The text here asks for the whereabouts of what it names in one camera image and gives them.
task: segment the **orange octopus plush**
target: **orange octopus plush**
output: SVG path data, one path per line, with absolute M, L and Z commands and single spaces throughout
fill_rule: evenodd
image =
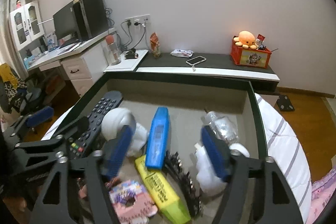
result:
M 236 45 L 243 48 L 251 48 L 255 50 L 257 48 L 255 44 L 255 37 L 248 31 L 242 31 L 239 33 L 239 37 L 233 39 Z

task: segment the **desk drawer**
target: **desk drawer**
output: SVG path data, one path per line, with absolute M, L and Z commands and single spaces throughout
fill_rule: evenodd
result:
M 70 80 L 91 78 L 91 74 L 82 58 L 73 58 L 62 62 Z
M 94 82 L 90 79 L 71 80 L 73 87 L 77 91 L 79 97 L 82 97 L 93 86 Z

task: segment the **leopard print cloth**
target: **leopard print cloth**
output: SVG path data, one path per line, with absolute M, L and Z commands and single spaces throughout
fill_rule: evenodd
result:
M 18 85 L 17 85 L 18 89 L 27 89 L 26 83 L 21 78 L 16 77 L 16 76 L 15 76 L 15 78 L 18 80 Z M 11 100 L 17 95 L 17 90 L 11 85 L 11 83 L 9 81 L 5 82 L 4 85 L 5 85 L 5 91 L 6 91 L 6 96 L 7 96 L 7 99 L 8 99 L 8 103 L 10 103 Z M 20 108 L 21 99 L 17 99 L 14 102 L 14 106 L 17 107 L 17 108 Z

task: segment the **remote control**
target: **remote control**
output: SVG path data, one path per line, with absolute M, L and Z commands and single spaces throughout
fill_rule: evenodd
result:
M 70 145 L 70 159 L 75 160 L 88 156 L 94 150 L 100 150 L 106 142 L 100 134 L 101 122 L 105 115 L 118 107 L 123 100 L 119 91 L 109 91 L 96 104 L 95 108 L 87 115 L 89 128 Z

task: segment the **smartphone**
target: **smartphone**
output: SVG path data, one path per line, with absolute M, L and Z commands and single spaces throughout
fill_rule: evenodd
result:
M 186 63 L 188 65 L 191 65 L 191 66 L 194 66 L 194 65 L 197 65 L 199 63 L 202 63 L 206 60 L 206 58 L 204 58 L 203 56 L 198 56 L 198 57 L 195 57 L 193 59 L 189 59 L 186 61 Z

